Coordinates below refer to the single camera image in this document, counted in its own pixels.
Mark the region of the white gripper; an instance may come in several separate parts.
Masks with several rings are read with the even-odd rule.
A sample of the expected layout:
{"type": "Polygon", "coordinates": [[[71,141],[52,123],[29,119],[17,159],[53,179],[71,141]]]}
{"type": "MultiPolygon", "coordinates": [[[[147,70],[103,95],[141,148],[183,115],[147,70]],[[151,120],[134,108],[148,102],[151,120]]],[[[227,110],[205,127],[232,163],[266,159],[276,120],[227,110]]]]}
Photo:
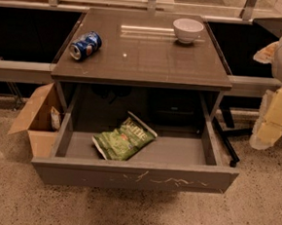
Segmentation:
{"type": "MultiPolygon", "coordinates": [[[[272,76],[282,83],[282,36],[254,54],[254,61],[271,64],[272,76]]],[[[261,101],[259,118],[249,138],[250,146],[265,150],[282,136],[282,88],[266,91],[261,101]]]]}

